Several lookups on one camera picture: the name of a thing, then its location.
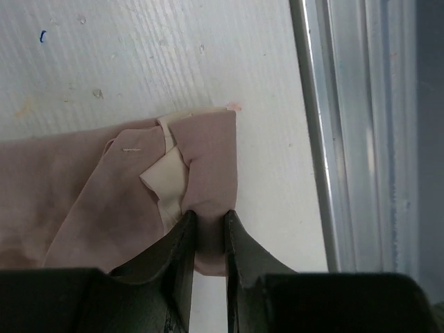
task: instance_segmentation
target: paint speck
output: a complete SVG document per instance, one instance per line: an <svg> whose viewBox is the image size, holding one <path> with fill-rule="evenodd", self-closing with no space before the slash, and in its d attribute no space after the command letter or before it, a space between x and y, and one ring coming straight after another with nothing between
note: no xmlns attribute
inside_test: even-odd
<svg viewBox="0 0 444 333"><path fill-rule="evenodd" d="M26 114L30 111L31 111L31 100L29 99L29 97L26 97L24 107L19 112L14 114L14 117L20 118L21 116L23 116L24 114Z"/></svg>
<svg viewBox="0 0 444 333"><path fill-rule="evenodd" d="M93 94L94 97L96 97L97 99L103 99L103 92L102 92L102 89L93 89L93 90L92 90L92 94Z"/></svg>
<svg viewBox="0 0 444 333"><path fill-rule="evenodd" d="M52 17L49 20L49 23L51 23L53 26L59 26L60 25L60 23L58 23L58 20L55 17Z"/></svg>
<svg viewBox="0 0 444 333"><path fill-rule="evenodd" d="M86 17L83 15L79 15L77 16L77 21L80 22L80 24L85 24L86 23Z"/></svg>
<svg viewBox="0 0 444 333"><path fill-rule="evenodd" d="M242 107L238 102L229 102L226 108L228 111L242 111Z"/></svg>
<svg viewBox="0 0 444 333"><path fill-rule="evenodd" d="M43 43L43 36L46 33L46 30L42 30L42 32L40 33L40 42Z"/></svg>

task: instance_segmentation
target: cloth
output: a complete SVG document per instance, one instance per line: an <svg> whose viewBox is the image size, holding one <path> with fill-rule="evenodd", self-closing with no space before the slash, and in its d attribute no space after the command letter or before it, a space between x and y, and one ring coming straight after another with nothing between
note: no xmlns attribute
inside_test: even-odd
<svg viewBox="0 0 444 333"><path fill-rule="evenodd" d="M194 210L196 269L223 275L221 217L237 194L236 115L211 111L1 143L0 268L111 271ZM172 175L154 184L157 194L143 178L156 166L158 179Z"/></svg>

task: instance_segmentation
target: black plastic part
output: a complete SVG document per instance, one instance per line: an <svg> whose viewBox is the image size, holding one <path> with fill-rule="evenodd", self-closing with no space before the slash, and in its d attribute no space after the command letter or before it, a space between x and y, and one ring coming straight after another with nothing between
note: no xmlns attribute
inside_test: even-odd
<svg viewBox="0 0 444 333"><path fill-rule="evenodd" d="M110 275L94 268L0 271L0 332L188 332L196 222L186 213Z"/></svg>
<svg viewBox="0 0 444 333"><path fill-rule="evenodd" d="M225 216L228 331L438 333L421 288L398 274L298 274Z"/></svg>

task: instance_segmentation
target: black object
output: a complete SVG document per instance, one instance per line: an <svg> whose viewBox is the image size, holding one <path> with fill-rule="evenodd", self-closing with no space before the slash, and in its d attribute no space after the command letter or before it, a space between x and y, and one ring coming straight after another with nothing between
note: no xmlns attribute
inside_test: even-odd
<svg viewBox="0 0 444 333"><path fill-rule="evenodd" d="M440 332L421 289L395 274L297 274L228 212L228 329ZM0 271L0 332L187 332L197 218L109 275L93 268Z"/></svg>
<svg viewBox="0 0 444 333"><path fill-rule="evenodd" d="M439 333L421 288L399 274L297 274L225 216L228 331Z"/></svg>
<svg viewBox="0 0 444 333"><path fill-rule="evenodd" d="M0 271L0 332L188 332L195 234L188 212L113 276L94 268Z"/></svg>

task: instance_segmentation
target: blue mark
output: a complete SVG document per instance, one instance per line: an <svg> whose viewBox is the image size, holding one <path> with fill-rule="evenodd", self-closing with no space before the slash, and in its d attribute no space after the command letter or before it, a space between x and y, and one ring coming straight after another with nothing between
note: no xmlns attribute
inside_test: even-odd
<svg viewBox="0 0 444 333"><path fill-rule="evenodd" d="M43 43L43 35L46 33L46 30L42 30L42 33L40 34L40 42Z"/></svg>

